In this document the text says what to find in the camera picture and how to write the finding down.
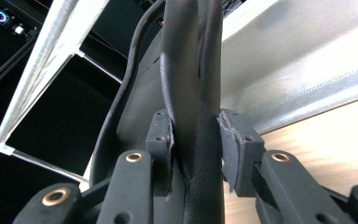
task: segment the black plastic bracket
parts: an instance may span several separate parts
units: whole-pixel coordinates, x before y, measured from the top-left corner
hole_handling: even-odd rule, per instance
[[[166,197],[172,191],[173,134],[167,110],[160,110],[152,118],[146,137],[146,150],[153,160],[154,196]]]
[[[240,113],[222,109],[217,120],[222,136],[222,172],[230,191],[235,190],[238,197],[254,197],[252,170],[266,151],[264,140]]]
[[[81,205],[85,212],[80,223],[97,222],[110,181],[110,177],[106,178],[104,181],[92,186],[81,194]]]
[[[17,215],[13,223],[77,223],[80,190],[75,184],[55,184],[40,190]]]
[[[255,166],[255,173],[258,172],[261,175],[258,179],[264,179],[268,185],[268,188],[260,188],[263,182],[253,178],[260,196],[258,200],[261,200],[257,202],[257,213],[266,221],[264,223],[280,223],[282,220],[284,223],[353,223],[290,153],[267,151],[261,169]],[[273,216],[278,210],[282,216]]]
[[[152,223],[152,161],[144,150],[121,154],[97,223]]]

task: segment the brass insert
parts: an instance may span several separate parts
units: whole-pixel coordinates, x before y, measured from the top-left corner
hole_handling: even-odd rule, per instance
[[[274,159],[275,161],[281,161],[281,162],[288,162],[290,161],[290,158],[283,154],[283,153],[273,153],[271,155],[272,159]]]
[[[66,188],[55,189],[43,197],[42,203],[45,206],[54,206],[65,201],[70,194],[70,190]]]
[[[126,157],[126,160],[129,162],[141,161],[144,158],[141,153],[131,153]]]

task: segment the screw hole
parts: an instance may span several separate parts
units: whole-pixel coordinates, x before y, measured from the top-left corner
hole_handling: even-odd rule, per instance
[[[252,136],[245,136],[245,140],[249,142],[254,141]]]
[[[317,214],[316,215],[316,219],[318,219],[318,221],[320,223],[323,224],[336,224],[338,223],[338,220],[330,215],[327,214]]]
[[[273,153],[271,155],[271,157],[275,161],[282,161],[282,162],[290,161],[290,158],[287,155],[283,154],[283,153]]]
[[[54,201],[54,200],[59,200],[61,197],[63,196],[62,192],[56,192],[50,195],[50,197],[48,197],[50,200]]]
[[[70,190],[66,188],[55,189],[45,195],[42,199],[42,204],[45,206],[53,206],[65,201],[70,194]]]
[[[115,217],[113,222],[115,224],[126,224],[130,222],[130,219],[130,215],[128,215],[127,213],[120,213]]]
[[[137,161],[141,161],[142,158],[143,156],[140,153],[131,153],[126,157],[126,160],[129,162],[137,162]]]
[[[156,140],[158,140],[159,142],[162,142],[165,140],[165,137],[157,137]]]

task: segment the black cable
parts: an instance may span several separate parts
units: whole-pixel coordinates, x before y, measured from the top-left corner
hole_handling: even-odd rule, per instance
[[[118,151],[112,150],[111,143],[114,141],[112,139],[117,138],[117,126],[130,97],[131,90],[138,73],[139,62],[142,59],[140,52],[141,47],[145,42],[146,32],[152,25],[154,25],[154,22],[163,16],[164,8],[164,0],[158,0],[155,4],[153,4],[140,19],[133,33],[126,73],[121,86],[118,89],[115,100],[113,101],[103,123],[103,127],[93,152],[90,174],[91,186],[106,178],[105,175],[107,174],[108,169],[112,166],[111,162],[115,162],[115,157],[119,156]]]

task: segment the wooden surface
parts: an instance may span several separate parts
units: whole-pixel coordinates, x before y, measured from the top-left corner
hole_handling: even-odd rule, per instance
[[[344,195],[358,185],[358,102],[264,134],[266,149],[295,155],[323,186]],[[254,199],[237,198],[225,183],[226,223],[260,223]]]

